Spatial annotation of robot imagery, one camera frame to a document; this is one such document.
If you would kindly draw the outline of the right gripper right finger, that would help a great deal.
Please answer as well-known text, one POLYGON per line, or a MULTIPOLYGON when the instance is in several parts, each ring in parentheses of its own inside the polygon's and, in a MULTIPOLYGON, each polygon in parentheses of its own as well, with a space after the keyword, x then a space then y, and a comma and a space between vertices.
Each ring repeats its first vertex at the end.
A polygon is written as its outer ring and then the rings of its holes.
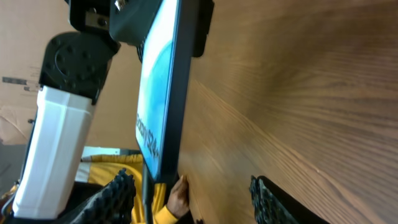
POLYGON ((251 176, 254 219, 260 224, 328 224, 265 176, 251 176))

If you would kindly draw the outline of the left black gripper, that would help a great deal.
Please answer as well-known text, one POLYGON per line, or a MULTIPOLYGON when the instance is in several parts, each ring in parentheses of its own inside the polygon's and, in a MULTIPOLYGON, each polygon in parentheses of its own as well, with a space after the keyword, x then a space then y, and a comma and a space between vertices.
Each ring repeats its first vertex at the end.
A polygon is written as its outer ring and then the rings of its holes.
POLYGON ((110 36, 133 46, 144 43, 162 0, 66 0, 69 22, 80 32, 110 36))

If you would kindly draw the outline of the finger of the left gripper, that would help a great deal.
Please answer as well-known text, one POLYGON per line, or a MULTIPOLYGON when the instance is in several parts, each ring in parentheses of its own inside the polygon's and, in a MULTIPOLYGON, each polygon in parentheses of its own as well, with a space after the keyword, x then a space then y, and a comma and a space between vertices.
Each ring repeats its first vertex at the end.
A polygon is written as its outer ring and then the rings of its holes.
POLYGON ((193 57, 201 57, 205 51, 206 40, 210 31, 215 3, 213 0, 198 1, 198 17, 195 26, 193 57))

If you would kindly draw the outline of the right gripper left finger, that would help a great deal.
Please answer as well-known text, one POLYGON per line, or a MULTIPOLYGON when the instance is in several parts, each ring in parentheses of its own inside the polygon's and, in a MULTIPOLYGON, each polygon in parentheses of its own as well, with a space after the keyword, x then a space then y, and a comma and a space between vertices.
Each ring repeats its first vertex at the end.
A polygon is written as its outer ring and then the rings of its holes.
POLYGON ((136 188, 132 175, 121 169, 115 178, 93 196, 58 220, 60 224, 132 222, 136 188))

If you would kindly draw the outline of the blue Galaxy smartphone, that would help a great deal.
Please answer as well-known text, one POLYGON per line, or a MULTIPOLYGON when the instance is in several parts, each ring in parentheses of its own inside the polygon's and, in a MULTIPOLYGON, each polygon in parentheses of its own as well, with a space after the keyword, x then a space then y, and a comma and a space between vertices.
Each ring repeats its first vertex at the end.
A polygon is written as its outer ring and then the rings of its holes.
POLYGON ((144 42, 136 141, 156 183, 178 167, 198 12, 198 1, 162 1, 144 42))

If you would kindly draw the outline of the yellow sleeved forearm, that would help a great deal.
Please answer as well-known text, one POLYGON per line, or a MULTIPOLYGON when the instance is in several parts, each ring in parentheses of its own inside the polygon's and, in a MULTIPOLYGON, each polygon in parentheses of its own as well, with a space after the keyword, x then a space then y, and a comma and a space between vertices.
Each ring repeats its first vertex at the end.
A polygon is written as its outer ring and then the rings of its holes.
MULTIPOLYGON (((136 187, 134 207, 131 210, 132 222, 145 224, 142 204, 143 163, 140 154, 88 156, 81 160, 75 180, 104 186, 112 181, 120 170, 126 169, 126 174, 133 176, 136 187)), ((154 223, 177 223, 178 221, 165 204, 166 191, 166 184, 155 184, 152 202, 154 223)))

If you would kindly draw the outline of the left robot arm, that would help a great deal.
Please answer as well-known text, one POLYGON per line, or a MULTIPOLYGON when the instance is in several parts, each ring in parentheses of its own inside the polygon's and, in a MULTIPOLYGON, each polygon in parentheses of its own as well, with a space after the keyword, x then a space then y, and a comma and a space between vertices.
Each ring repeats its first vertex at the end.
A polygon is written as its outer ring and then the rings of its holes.
POLYGON ((212 0, 69 1, 73 31, 53 37, 40 71, 37 112, 8 223, 130 223, 136 188, 121 170, 104 187, 75 184, 112 58, 133 45, 142 64, 136 141, 142 202, 153 223, 154 186, 174 180, 193 57, 204 53, 212 0))

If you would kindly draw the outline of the bystander bare hand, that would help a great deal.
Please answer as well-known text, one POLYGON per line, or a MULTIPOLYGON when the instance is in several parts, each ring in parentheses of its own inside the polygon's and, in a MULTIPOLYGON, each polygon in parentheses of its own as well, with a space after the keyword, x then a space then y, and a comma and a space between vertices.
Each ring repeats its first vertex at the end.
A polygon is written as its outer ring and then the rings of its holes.
POLYGON ((188 180, 182 175, 170 191, 167 208, 177 219, 182 218, 190 210, 188 187, 188 180))

